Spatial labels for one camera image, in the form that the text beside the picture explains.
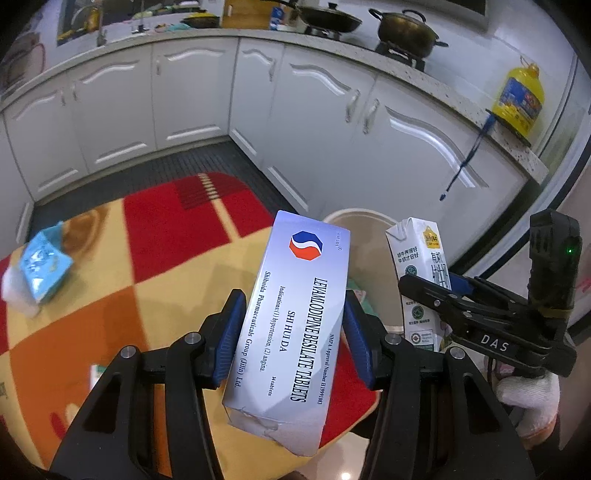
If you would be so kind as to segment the white gloved hand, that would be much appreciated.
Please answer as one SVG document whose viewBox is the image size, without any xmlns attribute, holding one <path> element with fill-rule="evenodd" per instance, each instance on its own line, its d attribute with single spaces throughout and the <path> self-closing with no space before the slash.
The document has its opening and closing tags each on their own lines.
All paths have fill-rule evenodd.
<svg viewBox="0 0 591 480">
<path fill-rule="evenodd" d="M 537 445 L 554 431 L 560 402 L 559 377 L 547 372 L 539 378 L 509 376 L 496 387 L 496 396 L 502 403 L 524 410 L 516 431 L 519 437 Z"/>
</svg>

